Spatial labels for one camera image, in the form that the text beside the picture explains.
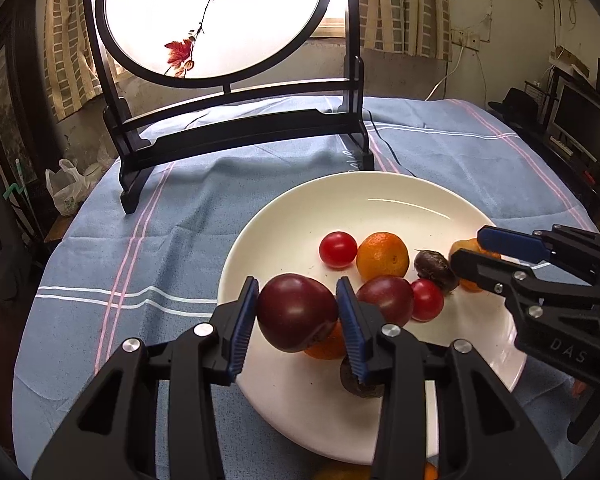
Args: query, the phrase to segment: dark red tomato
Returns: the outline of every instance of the dark red tomato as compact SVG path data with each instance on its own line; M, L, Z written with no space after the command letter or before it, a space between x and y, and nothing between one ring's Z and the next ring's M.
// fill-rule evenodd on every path
M413 292L409 282L398 276L378 276L356 293L359 301L376 305L387 323L405 326L413 313Z
M442 312L445 297L438 286L429 280L416 280L411 283L413 291L413 319L416 321L431 321Z
M356 259L358 244L350 234L336 231L322 239L318 252L320 259L331 269L344 269Z
M283 352L300 352L324 340L338 320L338 304L320 282L280 274L262 288L256 304L262 335Z

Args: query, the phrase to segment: yellow fruit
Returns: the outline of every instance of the yellow fruit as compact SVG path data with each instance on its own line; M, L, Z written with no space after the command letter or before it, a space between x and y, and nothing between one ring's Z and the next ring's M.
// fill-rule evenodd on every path
M438 480L438 470L429 462L424 467L424 480Z
M409 270L409 251L397 235L373 233L359 245L356 266L365 282L378 276L403 278Z
M451 259L451 255L455 253L458 249L467 249L469 251L473 251L474 253L482 253L487 256L492 256L493 258L501 259L502 257L498 253L492 253L491 251L485 251L480 244L478 243L477 238L471 238L470 240L458 240L451 245L451 249L449 249L449 260ZM482 289L477 285L477 283L470 282L469 280L464 280L460 278L460 286L464 288L464 290L468 290L469 292L481 292Z
M312 480L369 480L371 468L368 465L329 462L318 471ZM424 468L424 480L437 480L438 470L427 462Z
M316 359L342 359L347 354L347 348L340 322L336 323L327 339L309 346L304 353Z

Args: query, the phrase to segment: black hat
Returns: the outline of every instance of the black hat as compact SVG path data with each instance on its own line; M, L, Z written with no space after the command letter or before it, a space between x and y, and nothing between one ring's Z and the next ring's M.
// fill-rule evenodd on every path
M536 100L517 88L510 88L503 102L489 101L488 105L506 120L529 124L538 118Z

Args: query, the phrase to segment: round screen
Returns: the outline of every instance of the round screen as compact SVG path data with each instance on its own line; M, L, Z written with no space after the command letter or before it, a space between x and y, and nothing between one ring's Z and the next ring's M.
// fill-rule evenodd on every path
M275 56L303 31L318 1L104 0L104 12L110 38L136 64L160 76L206 79Z

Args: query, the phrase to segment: checkered curtain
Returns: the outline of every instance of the checkered curtain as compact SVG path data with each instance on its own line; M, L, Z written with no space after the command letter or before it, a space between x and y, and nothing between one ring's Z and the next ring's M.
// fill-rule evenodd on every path
M448 61L449 0L360 0L360 44Z
M91 57L82 0L46 0L44 69L46 94L56 121L102 93ZM111 56L114 81L129 76Z

